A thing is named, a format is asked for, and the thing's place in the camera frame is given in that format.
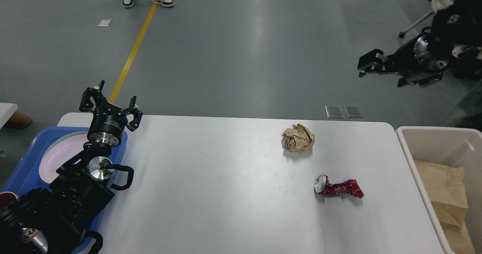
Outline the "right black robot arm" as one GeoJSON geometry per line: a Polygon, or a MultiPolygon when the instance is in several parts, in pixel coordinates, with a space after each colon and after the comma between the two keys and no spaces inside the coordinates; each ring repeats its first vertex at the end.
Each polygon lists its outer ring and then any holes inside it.
{"type": "Polygon", "coordinates": [[[399,76],[398,87],[425,87],[442,79],[446,70],[456,78],[481,79],[481,0],[457,0],[433,13],[431,26],[385,55],[373,49],[358,60],[359,77],[399,76]]]}

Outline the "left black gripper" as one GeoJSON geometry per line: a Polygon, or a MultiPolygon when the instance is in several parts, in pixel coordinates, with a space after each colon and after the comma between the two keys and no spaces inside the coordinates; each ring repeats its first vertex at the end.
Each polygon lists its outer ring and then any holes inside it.
{"type": "Polygon", "coordinates": [[[117,147],[122,143],[125,127],[134,132],[140,126],[143,112],[136,104],[137,96],[132,96],[128,108],[121,109],[118,114],[109,115],[108,101],[102,93],[105,81],[98,86],[87,87],[82,94],[79,111],[92,113],[87,139],[91,143],[103,143],[117,147]]]}

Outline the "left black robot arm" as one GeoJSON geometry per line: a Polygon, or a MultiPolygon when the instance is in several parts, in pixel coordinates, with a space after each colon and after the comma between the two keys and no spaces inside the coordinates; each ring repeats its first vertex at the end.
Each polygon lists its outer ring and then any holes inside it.
{"type": "Polygon", "coordinates": [[[122,144],[125,129],[134,132],[143,112],[133,96],[127,108],[107,101],[104,80],[83,92],[79,110],[93,115],[83,149],[56,169],[48,188],[35,188],[1,207],[2,254],[71,254],[85,237],[94,239],[98,254],[103,236],[89,230],[110,203],[114,191],[131,187],[134,169],[114,164],[109,156],[122,144]]]}

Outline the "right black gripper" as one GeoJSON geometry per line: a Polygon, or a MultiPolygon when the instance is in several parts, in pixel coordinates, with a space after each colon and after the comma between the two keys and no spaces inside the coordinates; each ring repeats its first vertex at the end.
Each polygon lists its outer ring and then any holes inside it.
{"type": "Polygon", "coordinates": [[[397,88],[405,86],[427,87],[441,81],[450,62],[434,57],[429,51],[427,35],[419,35],[401,46],[394,54],[384,55],[380,49],[358,59],[358,77],[368,74],[396,74],[400,76],[397,88]]]}

